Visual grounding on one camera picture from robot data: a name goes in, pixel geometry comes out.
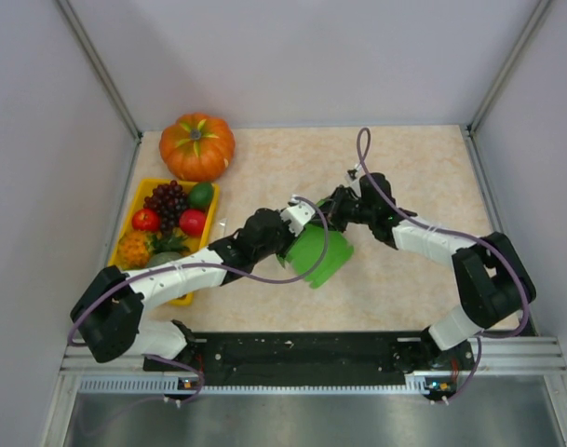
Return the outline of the green paper box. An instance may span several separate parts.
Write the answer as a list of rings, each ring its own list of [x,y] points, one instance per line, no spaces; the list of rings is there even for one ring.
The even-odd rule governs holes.
[[[282,267],[300,277],[311,289],[318,289],[350,260],[354,247],[322,218],[316,204],[309,203],[315,206],[317,214],[304,227],[287,256],[277,259]]]

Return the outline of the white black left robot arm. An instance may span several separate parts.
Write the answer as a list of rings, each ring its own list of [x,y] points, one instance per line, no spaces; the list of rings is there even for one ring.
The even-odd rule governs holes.
[[[99,363],[150,354],[176,369],[190,367],[196,347],[183,325],[150,321],[146,314],[191,292],[248,276],[265,258],[288,251],[313,215],[305,204],[259,209],[233,235],[181,259],[140,270],[103,268],[70,313],[83,346]]]

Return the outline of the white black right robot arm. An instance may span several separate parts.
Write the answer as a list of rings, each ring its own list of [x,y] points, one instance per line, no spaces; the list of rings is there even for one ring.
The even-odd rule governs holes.
[[[397,347],[393,357],[405,372],[443,367],[458,345],[517,311],[527,313],[536,297],[531,277],[505,234],[473,237],[437,228],[398,207],[382,173],[337,187],[318,206],[331,229],[344,232],[349,224],[363,224],[385,245],[420,254],[453,271],[459,304],[425,328],[417,344]]]

